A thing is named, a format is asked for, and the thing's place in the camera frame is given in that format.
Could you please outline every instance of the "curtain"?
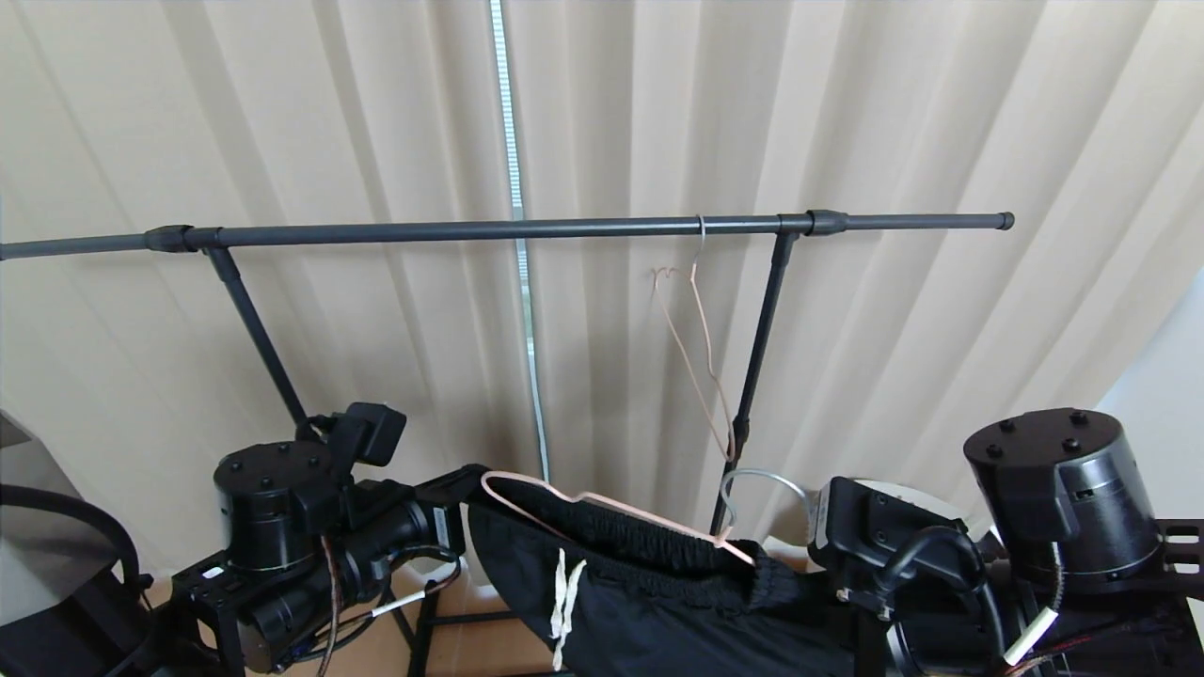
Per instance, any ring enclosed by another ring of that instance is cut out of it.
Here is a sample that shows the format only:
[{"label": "curtain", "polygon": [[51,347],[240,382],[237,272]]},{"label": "curtain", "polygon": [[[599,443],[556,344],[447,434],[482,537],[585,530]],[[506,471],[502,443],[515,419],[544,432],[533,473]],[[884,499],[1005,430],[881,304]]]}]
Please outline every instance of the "curtain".
[{"label": "curtain", "polygon": [[[1204,263],[1204,6],[503,2],[529,218],[1011,211],[795,246],[742,466],[981,514],[964,437],[1092,406]],[[506,219],[488,2],[0,5],[5,242]],[[531,241],[553,481],[706,528],[772,237]],[[538,473],[510,242],[234,252],[309,413],[409,416],[393,465]],[[217,460],[290,435],[208,261],[0,265],[0,406],[158,573],[222,547]],[[1153,453],[1134,441],[1138,454]],[[737,532],[805,534],[740,478]]]}]

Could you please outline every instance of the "drawstring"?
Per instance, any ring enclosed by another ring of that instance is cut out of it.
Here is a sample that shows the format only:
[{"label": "drawstring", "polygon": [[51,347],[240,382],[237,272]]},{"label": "drawstring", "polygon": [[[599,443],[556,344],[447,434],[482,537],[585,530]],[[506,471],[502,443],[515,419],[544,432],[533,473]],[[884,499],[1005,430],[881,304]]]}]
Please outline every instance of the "drawstring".
[{"label": "drawstring", "polygon": [[565,648],[565,640],[573,631],[573,605],[577,604],[577,584],[585,570],[585,560],[577,563],[572,573],[565,577],[565,551],[560,549],[560,560],[556,564],[556,600],[551,606],[551,638],[556,640],[556,649],[551,654],[551,669],[560,670],[563,663],[561,652]]}]

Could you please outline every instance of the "hanger hook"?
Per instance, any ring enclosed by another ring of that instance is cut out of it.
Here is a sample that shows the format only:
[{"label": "hanger hook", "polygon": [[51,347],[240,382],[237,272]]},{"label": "hanger hook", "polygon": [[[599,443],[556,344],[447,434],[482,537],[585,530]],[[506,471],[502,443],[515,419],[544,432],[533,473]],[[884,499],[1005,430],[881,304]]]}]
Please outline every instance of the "hanger hook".
[{"label": "hanger hook", "polygon": [[811,501],[807,498],[807,491],[802,487],[795,484],[790,479],[786,479],[781,475],[769,470],[761,470],[760,467],[740,467],[737,470],[728,471],[724,475],[724,478],[719,481],[719,498],[724,501],[724,507],[727,508],[727,529],[731,530],[736,526],[736,508],[732,506],[732,485],[731,481],[738,475],[756,475],[760,477],[768,477],[774,482],[785,485],[787,489],[798,496],[798,500],[803,502],[803,514],[807,516],[807,535],[811,535]]},{"label": "hanger hook", "polygon": [[698,257],[702,255],[702,248],[707,246],[707,219],[702,214],[698,214],[698,251],[694,253],[694,265],[698,265]]}]

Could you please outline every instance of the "wooden floor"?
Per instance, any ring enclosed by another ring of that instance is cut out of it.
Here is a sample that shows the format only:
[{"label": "wooden floor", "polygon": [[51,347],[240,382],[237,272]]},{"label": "wooden floor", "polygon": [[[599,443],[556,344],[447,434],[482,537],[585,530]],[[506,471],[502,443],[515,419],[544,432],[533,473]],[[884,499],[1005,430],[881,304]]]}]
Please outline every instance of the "wooden floor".
[{"label": "wooden floor", "polygon": [[[460,577],[439,596],[439,616],[502,611],[506,605],[490,594],[491,588],[472,584],[470,575]],[[152,591],[152,602],[159,605],[170,594],[167,581],[160,581]],[[394,591],[399,597],[419,589],[421,582],[406,569],[394,576]],[[411,625],[418,618],[419,602],[409,605],[406,617]],[[335,653],[327,677],[405,676],[409,665],[409,648],[397,624],[382,617],[362,637]],[[288,677],[308,677],[318,670],[318,661],[293,666]],[[444,625],[435,630],[427,677],[495,677],[551,670],[551,653],[520,620],[495,620],[467,625]]]}]

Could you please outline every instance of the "black fabric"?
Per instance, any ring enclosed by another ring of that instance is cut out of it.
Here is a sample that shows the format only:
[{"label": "black fabric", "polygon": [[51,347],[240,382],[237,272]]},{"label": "black fabric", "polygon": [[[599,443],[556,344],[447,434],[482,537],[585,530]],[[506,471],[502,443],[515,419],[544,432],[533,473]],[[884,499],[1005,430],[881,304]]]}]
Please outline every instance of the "black fabric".
[{"label": "black fabric", "polygon": [[852,675],[825,631],[822,575],[801,575],[751,541],[756,566],[713,544],[602,506],[495,478],[490,487],[569,541],[478,491],[468,526],[498,594],[549,648],[557,551],[585,571],[565,665],[595,676]]}]

